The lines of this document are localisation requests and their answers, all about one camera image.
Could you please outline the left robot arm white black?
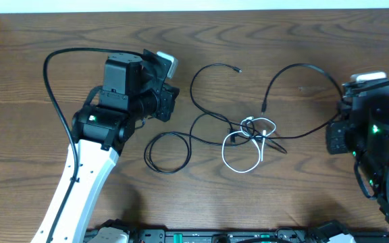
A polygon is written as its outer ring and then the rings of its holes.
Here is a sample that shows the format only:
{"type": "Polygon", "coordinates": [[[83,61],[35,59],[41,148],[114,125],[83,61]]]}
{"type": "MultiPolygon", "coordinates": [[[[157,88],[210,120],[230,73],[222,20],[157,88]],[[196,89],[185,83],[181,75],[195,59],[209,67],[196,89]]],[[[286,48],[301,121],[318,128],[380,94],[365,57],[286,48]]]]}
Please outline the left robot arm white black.
{"type": "Polygon", "coordinates": [[[166,84],[178,60],[164,52],[111,51],[103,84],[94,87],[69,124],[64,171],[33,242],[82,242],[102,187],[116,166],[136,122],[163,122],[174,110],[178,88],[166,84]]]}

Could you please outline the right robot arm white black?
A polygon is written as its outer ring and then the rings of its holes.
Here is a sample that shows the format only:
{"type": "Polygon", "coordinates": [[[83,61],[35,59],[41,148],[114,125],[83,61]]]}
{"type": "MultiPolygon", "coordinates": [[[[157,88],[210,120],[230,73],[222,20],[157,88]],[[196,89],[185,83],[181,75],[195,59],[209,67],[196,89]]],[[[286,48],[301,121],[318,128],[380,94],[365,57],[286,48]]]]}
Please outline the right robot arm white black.
{"type": "Polygon", "coordinates": [[[352,153],[360,189],[379,204],[389,224],[389,93],[342,99],[337,111],[338,120],[326,128],[327,151],[352,153]]]}

